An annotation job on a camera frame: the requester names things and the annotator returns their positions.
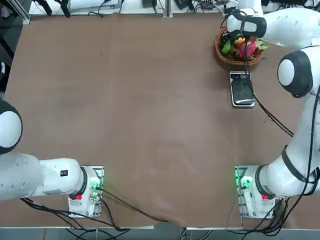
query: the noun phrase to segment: yellow fruit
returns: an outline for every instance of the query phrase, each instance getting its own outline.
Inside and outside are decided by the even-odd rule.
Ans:
[[[237,40],[235,40],[233,43],[234,44],[241,44],[245,40],[244,37],[239,37]]]

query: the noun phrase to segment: dragon fruit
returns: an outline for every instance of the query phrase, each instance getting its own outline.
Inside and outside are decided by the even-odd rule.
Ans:
[[[248,40],[246,46],[246,55],[248,59],[253,58],[256,49],[265,50],[269,48],[269,46],[264,46],[264,41],[261,40]],[[237,45],[237,49],[239,52],[240,57],[244,60],[245,59],[245,42],[243,41],[239,45]]]

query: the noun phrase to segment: green fruit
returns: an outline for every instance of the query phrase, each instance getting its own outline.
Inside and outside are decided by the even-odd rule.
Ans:
[[[228,40],[228,41],[224,44],[223,48],[221,49],[221,53],[222,53],[222,54],[228,54],[228,53],[230,52],[230,49],[231,49],[231,44],[230,44],[230,40]]]

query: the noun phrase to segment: mounting plate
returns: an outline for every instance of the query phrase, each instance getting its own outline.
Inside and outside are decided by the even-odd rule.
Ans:
[[[266,213],[275,205],[275,200],[262,200],[260,193],[253,188],[255,183],[254,179],[252,179],[252,174],[246,174],[247,169],[250,169],[249,172],[252,172],[252,170],[255,172],[255,169],[258,168],[258,166],[259,165],[235,165],[234,172],[240,217],[250,219],[272,219],[273,213],[268,214],[267,217]],[[240,180],[243,178],[250,179],[247,180],[247,188],[242,187],[243,184]]]
[[[104,175],[105,175],[105,167],[104,166],[92,166],[92,165],[82,165],[81,167],[84,167],[86,169],[87,175],[88,175],[88,183],[87,183],[87,188],[90,189],[90,178],[92,175],[95,175],[94,177],[97,177],[99,179],[99,187],[103,189],[104,187]],[[95,199],[92,197],[89,197],[89,194],[86,192],[82,195],[81,200],[71,200],[68,197],[68,203],[69,203],[69,211],[75,212],[75,213],[80,213],[83,215],[86,215],[91,218],[99,217],[101,215],[101,208],[102,204],[100,201],[97,199],[102,198],[102,192],[100,191],[95,191],[96,196],[94,196]],[[82,205],[82,204],[87,204],[88,202],[88,211],[86,212],[79,212],[77,211],[77,206],[76,205]],[[83,216],[75,215],[75,214],[69,214],[70,217],[72,218],[84,218]]]

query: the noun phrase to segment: woven basket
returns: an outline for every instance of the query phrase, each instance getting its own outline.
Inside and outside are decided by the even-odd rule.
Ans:
[[[234,60],[234,59],[232,59],[233,56],[231,54],[223,55],[220,52],[220,36],[222,33],[226,33],[226,32],[227,32],[226,27],[221,28],[221,30],[215,36],[214,49],[215,49],[215,52],[216,52],[218,58],[226,64],[231,64],[231,65],[236,65],[236,66],[244,66],[244,64],[245,64],[244,61]],[[264,54],[264,51],[259,50],[259,49],[256,50],[256,52],[253,55],[254,59],[251,59],[248,61],[249,65],[252,66],[252,65],[257,64],[261,60],[263,54]]]

